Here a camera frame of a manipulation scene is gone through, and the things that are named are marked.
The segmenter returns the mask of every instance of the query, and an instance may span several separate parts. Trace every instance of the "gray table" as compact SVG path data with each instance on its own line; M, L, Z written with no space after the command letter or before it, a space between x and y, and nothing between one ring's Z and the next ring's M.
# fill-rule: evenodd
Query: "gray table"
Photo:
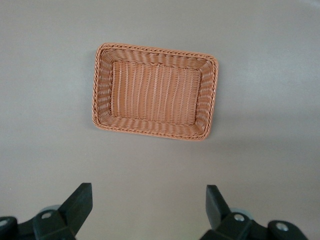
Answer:
M104 42L214 55L208 139L97 129ZM28 220L91 182L79 240L197 240L215 184L258 223L320 239L318 0L3 0L0 56L0 216Z

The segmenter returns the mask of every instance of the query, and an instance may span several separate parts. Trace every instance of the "woven texture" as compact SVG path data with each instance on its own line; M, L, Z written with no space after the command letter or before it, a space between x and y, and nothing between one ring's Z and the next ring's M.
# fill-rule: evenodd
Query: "woven texture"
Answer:
M93 122L104 130L203 140L217 77L218 62L207 54L105 43L95 58Z

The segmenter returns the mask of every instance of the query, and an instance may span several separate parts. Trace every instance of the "rectangular basket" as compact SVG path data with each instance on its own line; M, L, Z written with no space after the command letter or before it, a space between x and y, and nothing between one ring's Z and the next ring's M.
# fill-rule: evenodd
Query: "rectangular basket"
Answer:
M104 130L203 140L217 80L208 54L105 43L95 57L92 119Z

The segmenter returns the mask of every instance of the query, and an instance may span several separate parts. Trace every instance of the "brown wicker basket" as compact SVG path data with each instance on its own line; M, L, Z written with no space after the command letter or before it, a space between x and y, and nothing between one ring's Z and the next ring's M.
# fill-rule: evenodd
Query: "brown wicker basket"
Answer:
M93 122L104 130L203 140L217 77L211 55L105 43L95 57Z

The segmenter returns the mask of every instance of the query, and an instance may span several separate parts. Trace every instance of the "wicker basket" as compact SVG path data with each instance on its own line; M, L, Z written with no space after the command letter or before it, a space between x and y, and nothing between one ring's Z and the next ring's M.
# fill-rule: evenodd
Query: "wicker basket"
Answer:
M217 77L211 55L105 43L95 58L93 122L104 130L203 140Z

